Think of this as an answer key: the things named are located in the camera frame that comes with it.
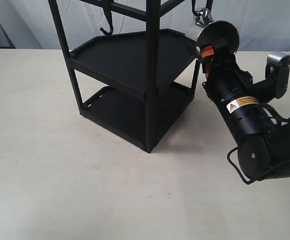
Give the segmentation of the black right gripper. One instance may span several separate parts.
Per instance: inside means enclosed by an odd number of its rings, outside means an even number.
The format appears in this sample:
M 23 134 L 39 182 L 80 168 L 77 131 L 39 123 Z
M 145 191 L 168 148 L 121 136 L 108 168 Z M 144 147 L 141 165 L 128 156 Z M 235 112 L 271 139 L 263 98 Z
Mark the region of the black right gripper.
M 201 64 L 206 76 L 204 89 L 214 103 L 251 103 L 243 80 L 239 77 L 236 57 L 230 52 L 228 43 L 221 39 L 201 48 Z

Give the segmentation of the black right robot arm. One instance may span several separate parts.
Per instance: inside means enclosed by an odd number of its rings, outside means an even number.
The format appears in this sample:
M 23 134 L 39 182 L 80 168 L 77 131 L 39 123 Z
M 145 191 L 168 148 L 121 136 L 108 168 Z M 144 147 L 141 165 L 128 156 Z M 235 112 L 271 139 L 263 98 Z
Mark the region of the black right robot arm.
M 217 106 L 236 142 L 238 163 L 234 169 L 249 185 L 256 181 L 290 178 L 290 117 L 282 117 L 271 105 L 287 91 L 290 55 L 268 55 L 263 81 L 255 83 L 241 70 L 224 40 L 200 48 L 203 87 Z

